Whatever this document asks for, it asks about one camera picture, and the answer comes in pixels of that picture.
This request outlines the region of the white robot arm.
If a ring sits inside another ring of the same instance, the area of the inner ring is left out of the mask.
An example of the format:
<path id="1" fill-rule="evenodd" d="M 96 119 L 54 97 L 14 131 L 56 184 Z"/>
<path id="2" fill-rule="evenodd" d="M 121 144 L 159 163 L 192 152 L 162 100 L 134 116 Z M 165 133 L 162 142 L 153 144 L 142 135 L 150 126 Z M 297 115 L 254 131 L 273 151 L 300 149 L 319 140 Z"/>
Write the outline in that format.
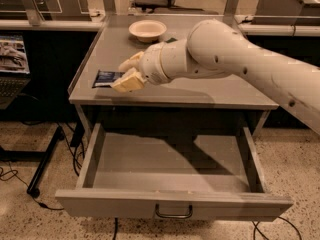
<path id="1" fill-rule="evenodd" d="M 319 67 L 259 47 L 216 19 L 197 23 L 184 39 L 149 46 L 118 70 L 111 87 L 122 93 L 178 78 L 236 75 L 320 133 Z"/>

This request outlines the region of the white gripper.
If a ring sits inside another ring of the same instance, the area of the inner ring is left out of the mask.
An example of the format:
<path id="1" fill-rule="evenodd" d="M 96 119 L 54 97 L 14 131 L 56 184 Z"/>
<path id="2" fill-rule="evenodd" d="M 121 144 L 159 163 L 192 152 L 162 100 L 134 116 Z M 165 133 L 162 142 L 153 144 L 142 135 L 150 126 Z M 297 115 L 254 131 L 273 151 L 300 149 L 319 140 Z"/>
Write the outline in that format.
<path id="1" fill-rule="evenodd" d="M 125 73 L 114 81 L 111 87 L 118 92 L 125 93 L 143 89 L 145 79 L 154 85 L 169 83 L 172 81 L 170 78 L 171 64 L 172 56 L 168 43 L 161 42 L 151 45 L 144 53 L 140 51 L 119 65 L 118 71 Z"/>

